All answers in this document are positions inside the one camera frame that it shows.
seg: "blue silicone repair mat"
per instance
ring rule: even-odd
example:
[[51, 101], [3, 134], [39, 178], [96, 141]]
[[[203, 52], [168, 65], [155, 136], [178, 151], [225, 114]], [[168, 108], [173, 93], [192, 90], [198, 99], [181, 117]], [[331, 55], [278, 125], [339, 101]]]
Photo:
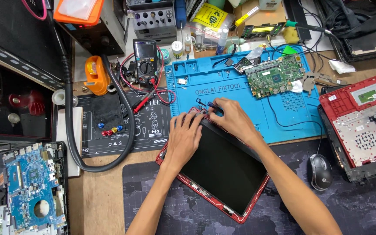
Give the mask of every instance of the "blue silicone repair mat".
[[[291, 47], [298, 52], [302, 52], [302, 48], [299, 46]], [[248, 53], [249, 51], [238, 52], [231, 59], [235, 64]], [[256, 99], [252, 96], [246, 75], [240, 75], [233, 66], [227, 67], [224, 64], [225, 61], [212, 68], [215, 62], [227, 58], [227, 56], [227, 54], [224, 54], [204, 57], [173, 62], [172, 65], [165, 66], [168, 89], [176, 94], [176, 101], [170, 105], [172, 116], [198, 106], [197, 98], [200, 98], [201, 102], [206, 104], [216, 97], [225, 97], [237, 100], [240, 103], [267, 143], [320, 135], [320, 127], [315, 123], [302, 123], [291, 127], [278, 125], [274, 113], [269, 107], [268, 97]], [[275, 52], [273, 58], [280, 56], [281, 53]], [[308, 72], [310, 68], [306, 57], [303, 53], [300, 53], [300, 56], [304, 68]], [[267, 60], [268, 52], [264, 51], [261, 58], [262, 61]], [[186, 77], [188, 77], [186, 85], [176, 83], [177, 79], [186, 79]], [[320, 104], [318, 98], [317, 90], [313, 90], [311, 96], [308, 96], [305, 91], [302, 93], [287, 91], [269, 97], [278, 121], [283, 126], [304, 121], [316, 121], [323, 126], [317, 112], [317, 106]]]

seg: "red wire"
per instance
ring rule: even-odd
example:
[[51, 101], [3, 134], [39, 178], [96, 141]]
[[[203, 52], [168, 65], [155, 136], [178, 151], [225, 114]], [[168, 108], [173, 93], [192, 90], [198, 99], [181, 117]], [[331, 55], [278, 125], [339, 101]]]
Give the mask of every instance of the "red wire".
[[[165, 104], [172, 104], [172, 103], [174, 103], [174, 102], [176, 101], [176, 94], [175, 94], [175, 92], [173, 92], [173, 91], [171, 91], [171, 90], [169, 90], [169, 89], [168, 89], [168, 90], [158, 90], [158, 85], [159, 85], [159, 82], [160, 82], [160, 78], [162, 77], [162, 70], [163, 70], [164, 60], [163, 60], [163, 53], [162, 53], [162, 51], [160, 50], [159, 47], [157, 47], [157, 48], [159, 49], [159, 51], [160, 51], [160, 55], [162, 56], [162, 67], [160, 68], [160, 73], [159, 73], [158, 82], [157, 82], [156, 84], [153, 85], [153, 88], [154, 88], [154, 90], [156, 91], [156, 93], [157, 93], [159, 99], [160, 99], [162, 102], [164, 102]], [[130, 55], [128, 55], [127, 58], [125, 58], [125, 59], [123, 60], [123, 62], [124, 62], [124, 61], [127, 61], [127, 60], [128, 60], [133, 54], [134, 54], [134, 53], [131, 53]], [[138, 90], [138, 91], [145, 91], [145, 90], [143, 90], [143, 89], [140, 89], [140, 88], [137, 88], [137, 87], [133, 86], [132, 84], [130, 84], [130, 83], [127, 81], [127, 79], [124, 78], [123, 74], [121, 73], [121, 70], [122, 70], [123, 64], [124, 64], [124, 63], [122, 63], [121, 66], [120, 66], [120, 77], [123, 79], [123, 81], [124, 81], [129, 87], [132, 87], [132, 88], [135, 89], [135, 90]], [[164, 100], [164, 99], [163, 99], [162, 97], [160, 97], [160, 95], [159, 95], [160, 92], [167, 92], [167, 91], [169, 91], [170, 93], [173, 94], [172, 100], [171, 100], [170, 102]]]
[[46, 19], [46, 16], [47, 16], [47, 9], [46, 9], [46, 3], [44, 2], [44, 0], [42, 0], [42, 3], [43, 3], [43, 16], [40, 17], [38, 15], [36, 15], [29, 7], [29, 5], [27, 4], [27, 2], [25, 0], [21, 0], [21, 2], [23, 2], [25, 8], [29, 11], [29, 13], [36, 19], [38, 20], [45, 20]]

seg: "mouse pad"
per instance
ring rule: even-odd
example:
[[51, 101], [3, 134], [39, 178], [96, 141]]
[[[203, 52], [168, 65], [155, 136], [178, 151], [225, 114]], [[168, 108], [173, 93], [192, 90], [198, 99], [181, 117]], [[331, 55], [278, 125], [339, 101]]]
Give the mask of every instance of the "mouse pad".
[[[307, 160], [317, 151], [319, 140], [272, 146], [272, 150], [308, 185]], [[333, 183], [313, 192], [327, 206], [343, 234], [376, 234], [376, 178], [364, 186], [344, 181], [332, 159], [327, 139], [320, 153], [332, 164]], [[125, 229], [127, 230], [159, 170], [156, 162], [123, 168]], [[188, 186], [175, 179], [168, 192], [156, 235], [292, 235], [304, 234], [279, 197], [272, 180], [244, 224], [238, 224]]]

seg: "multimeter dial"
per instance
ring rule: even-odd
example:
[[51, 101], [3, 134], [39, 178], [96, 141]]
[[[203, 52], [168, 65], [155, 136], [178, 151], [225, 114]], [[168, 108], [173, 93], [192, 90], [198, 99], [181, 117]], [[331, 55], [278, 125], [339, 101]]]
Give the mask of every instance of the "multimeter dial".
[[143, 61], [140, 63], [140, 72], [150, 74], [152, 72], [152, 65], [149, 62]]

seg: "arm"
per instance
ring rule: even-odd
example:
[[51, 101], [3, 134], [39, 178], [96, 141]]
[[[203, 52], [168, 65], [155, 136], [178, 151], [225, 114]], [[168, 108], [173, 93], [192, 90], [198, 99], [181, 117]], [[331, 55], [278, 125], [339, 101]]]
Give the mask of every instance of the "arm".
[[308, 235], [342, 234], [327, 207], [269, 148], [239, 103], [225, 98], [217, 98], [214, 100], [214, 104], [222, 107], [224, 116], [217, 116], [213, 113], [214, 109], [210, 108], [208, 110], [210, 119], [258, 153], [285, 206], [302, 230]]
[[195, 113], [186, 114], [183, 112], [171, 119], [165, 159], [160, 166], [152, 188], [130, 224], [126, 235], [155, 234], [170, 185], [197, 150], [200, 142], [202, 126], [198, 125], [204, 115], [198, 115], [190, 126], [194, 115]]

